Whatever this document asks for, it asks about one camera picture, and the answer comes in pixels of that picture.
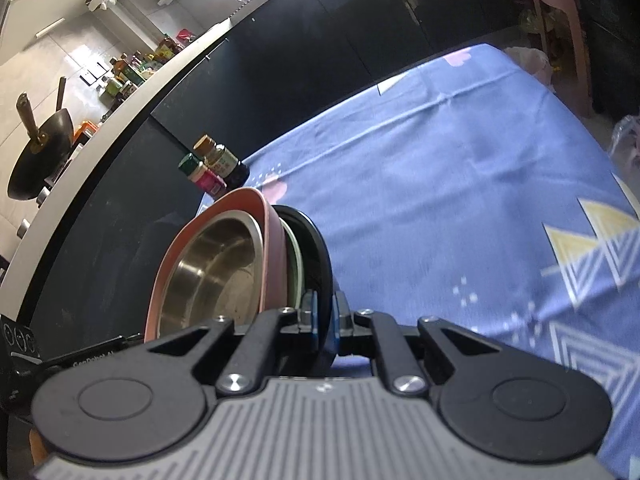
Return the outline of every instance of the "yellow triangle pattern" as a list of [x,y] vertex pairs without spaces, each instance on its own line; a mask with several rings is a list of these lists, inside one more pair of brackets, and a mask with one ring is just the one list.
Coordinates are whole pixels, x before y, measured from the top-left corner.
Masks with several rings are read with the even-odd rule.
[[589,219],[589,223],[601,240],[611,240],[627,231],[640,227],[640,222],[620,209],[601,202],[580,200],[580,205]]
[[561,266],[576,262],[598,246],[597,238],[562,231],[547,225],[544,227],[556,254],[556,260]]
[[622,182],[622,180],[620,178],[618,178],[615,175],[613,176],[613,178],[616,179],[616,182],[620,186],[620,189],[622,190],[622,192],[625,194],[626,199],[629,200],[629,203],[631,204],[631,207],[636,212],[636,216],[638,216],[638,218],[640,218],[640,202],[638,202],[638,199],[634,195],[634,192],[631,191],[629,189],[629,186],[627,184],[625,184],[624,182]]

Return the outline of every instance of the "blue tablecloth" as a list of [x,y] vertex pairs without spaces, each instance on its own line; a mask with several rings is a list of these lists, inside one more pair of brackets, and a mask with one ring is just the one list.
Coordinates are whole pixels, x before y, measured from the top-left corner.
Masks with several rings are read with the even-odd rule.
[[507,56],[427,62],[246,162],[249,186],[318,225],[353,310],[436,315],[599,381],[614,407],[599,458],[640,477],[640,204]]

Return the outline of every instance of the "stainless steel bowl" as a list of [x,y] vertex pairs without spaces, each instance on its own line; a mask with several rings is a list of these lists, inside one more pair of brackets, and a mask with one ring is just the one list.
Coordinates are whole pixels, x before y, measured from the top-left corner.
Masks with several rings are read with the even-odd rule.
[[263,247],[249,213],[214,216],[180,252],[164,288],[157,336],[217,316],[246,324],[258,312]]

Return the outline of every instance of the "pink stool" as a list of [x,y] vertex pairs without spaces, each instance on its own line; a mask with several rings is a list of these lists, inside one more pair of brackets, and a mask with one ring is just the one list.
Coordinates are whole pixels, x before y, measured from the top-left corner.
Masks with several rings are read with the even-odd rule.
[[[575,56],[575,72],[578,76],[578,113],[582,116],[588,116],[591,114],[591,100],[589,98],[589,73],[587,70],[587,59],[584,48],[584,41],[582,40],[582,29],[580,28],[580,17],[578,16],[578,7],[575,0],[542,0],[548,6],[562,10],[569,19],[569,28],[571,30],[571,39],[574,43],[574,56]],[[538,17],[538,30],[540,30],[540,36],[542,37],[542,50],[545,54],[549,55],[548,47],[546,46],[546,33],[544,17],[540,8],[540,0],[533,0],[533,4],[536,7],[536,14]]]

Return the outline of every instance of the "wok handle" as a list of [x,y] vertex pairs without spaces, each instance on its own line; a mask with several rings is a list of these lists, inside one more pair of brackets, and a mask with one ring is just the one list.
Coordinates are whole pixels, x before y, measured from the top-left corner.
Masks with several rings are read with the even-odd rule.
[[36,119],[33,117],[33,110],[31,109],[31,103],[29,102],[29,98],[26,93],[20,94],[18,97],[18,101],[15,104],[16,110],[18,110],[18,115],[20,115],[20,120],[24,127],[27,128],[27,133],[31,140],[34,142],[40,143],[40,139],[38,138],[38,127],[36,126]]
[[58,83],[58,98],[56,99],[56,111],[62,110],[62,99],[65,97],[66,77],[60,78]]

